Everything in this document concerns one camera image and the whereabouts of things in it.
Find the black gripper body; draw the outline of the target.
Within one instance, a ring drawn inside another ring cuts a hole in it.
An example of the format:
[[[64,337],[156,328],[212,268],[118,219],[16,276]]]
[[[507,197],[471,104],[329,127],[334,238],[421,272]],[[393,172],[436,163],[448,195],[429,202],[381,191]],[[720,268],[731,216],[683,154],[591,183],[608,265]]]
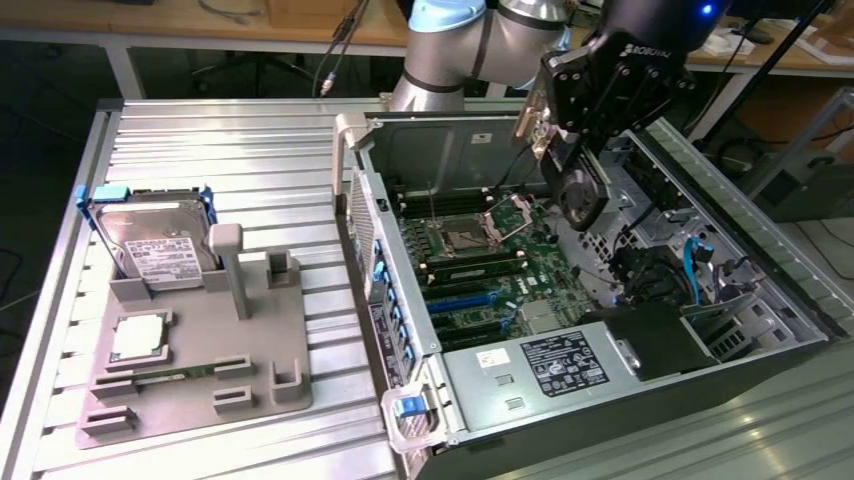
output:
[[[605,69],[637,65],[679,70],[731,3],[701,0],[605,1],[583,43],[585,58]]]

